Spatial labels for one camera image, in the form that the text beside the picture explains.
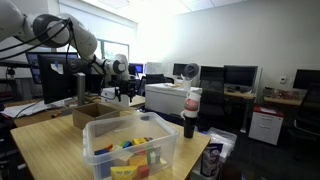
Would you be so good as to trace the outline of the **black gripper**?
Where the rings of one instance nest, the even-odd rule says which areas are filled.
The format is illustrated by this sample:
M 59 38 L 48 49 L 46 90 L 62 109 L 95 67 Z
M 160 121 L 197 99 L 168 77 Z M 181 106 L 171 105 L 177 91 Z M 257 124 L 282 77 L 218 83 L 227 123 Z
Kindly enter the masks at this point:
M 112 80 L 108 85 L 115 88 L 115 96 L 121 100 L 122 95 L 127 95 L 129 101 L 135 96 L 136 82 L 134 80 Z

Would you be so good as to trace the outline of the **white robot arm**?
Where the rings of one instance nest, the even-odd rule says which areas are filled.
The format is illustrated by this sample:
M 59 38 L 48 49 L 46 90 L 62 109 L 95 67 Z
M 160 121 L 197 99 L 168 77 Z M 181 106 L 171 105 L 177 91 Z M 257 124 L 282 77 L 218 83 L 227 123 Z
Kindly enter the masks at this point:
M 0 0 L 0 40 L 13 37 L 18 45 L 3 48 L 3 51 L 17 46 L 30 45 L 30 50 L 42 46 L 60 48 L 70 45 L 80 57 L 93 66 L 99 74 L 118 75 L 112 82 L 119 93 L 130 99 L 135 96 L 134 85 L 129 79 L 128 61 L 124 54 L 116 54 L 113 59 L 101 59 L 95 55 L 97 39 L 79 20 L 68 13 L 24 14 L 11 0 Z

